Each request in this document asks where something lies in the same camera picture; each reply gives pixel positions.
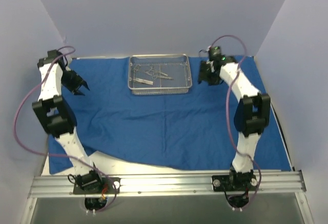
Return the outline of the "wire mesh instrument tray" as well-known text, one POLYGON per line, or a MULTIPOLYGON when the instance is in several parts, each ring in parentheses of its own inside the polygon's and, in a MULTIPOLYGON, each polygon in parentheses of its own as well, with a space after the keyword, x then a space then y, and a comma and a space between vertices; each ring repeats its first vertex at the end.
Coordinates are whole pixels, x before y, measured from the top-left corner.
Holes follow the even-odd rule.
POLYGON ((133 55, 128 62, 128 88, 135 95, 165 95, 188 93, 192 87, 192 74, 189 58, 185 54, 144 54, 133 55), (174 78, 156 79, 141 72, 134 72, 133 69, 141 65, 143 70, 149 69, 153 65, 156 70, 166 73, 174 78), (153 81, 153 85, 135 83, 132 78, 142 78, 153 81))

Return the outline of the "blue surgical wrap cloth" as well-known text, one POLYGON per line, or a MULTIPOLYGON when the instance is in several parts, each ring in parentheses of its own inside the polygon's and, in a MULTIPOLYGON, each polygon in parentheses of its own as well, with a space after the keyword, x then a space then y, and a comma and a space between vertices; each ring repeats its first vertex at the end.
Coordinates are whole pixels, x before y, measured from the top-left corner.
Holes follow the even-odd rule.
POLYGON ((235 156, 226 120, 226 84, 193 85, 178 95, 138 96, 127 85, 127 58, 79 59, 71 67, 90 90, 62 94, 88 156, 95 152, 179 170, 227 170, 235 156))

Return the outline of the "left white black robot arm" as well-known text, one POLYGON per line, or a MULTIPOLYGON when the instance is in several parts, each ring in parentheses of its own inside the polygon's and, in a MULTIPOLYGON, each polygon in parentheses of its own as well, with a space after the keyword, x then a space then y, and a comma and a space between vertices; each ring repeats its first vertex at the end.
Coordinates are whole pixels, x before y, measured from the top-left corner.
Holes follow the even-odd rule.
POLYGON ((74 179, 75 186, 83 191, 97 193, 103 188, 103 179, 78 138, 76 117, 62 96, 62 87, 74 95, 83 95, 79 88, 87 88, 88 85, 75 71, 65 66, 62 58, 55 64, 52 64, 52 59, 41 58, 37 66, 43 83, 32 109, 44 131, 64 149, 65 154, 60 156, 70 159, 75 174, 68 179, 74 179))

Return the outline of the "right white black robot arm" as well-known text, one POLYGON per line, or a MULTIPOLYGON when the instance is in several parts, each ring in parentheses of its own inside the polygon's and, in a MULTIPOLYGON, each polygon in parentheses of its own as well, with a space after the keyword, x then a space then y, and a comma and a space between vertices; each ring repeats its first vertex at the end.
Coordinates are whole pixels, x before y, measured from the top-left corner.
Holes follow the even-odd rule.
POLYGON ((226 119, 229 134, 231 133, 230 94, 234 94, 238 101, 233 120, 235 129, 238 131, 238 142, 233 144, 236 154, 232 161, 232 168, 235 172, 227 177, 228 185, 238 190, 246 183, 243 173, 250 173, 254 168, 252 161, 258 141, 270 121, 271 98, 268 94, 261 93, 250 82, 232 57, 223 56, 218 60, 202 60, 198 82, 202 81, 213 85, 223 81, 228 85, 226 119))

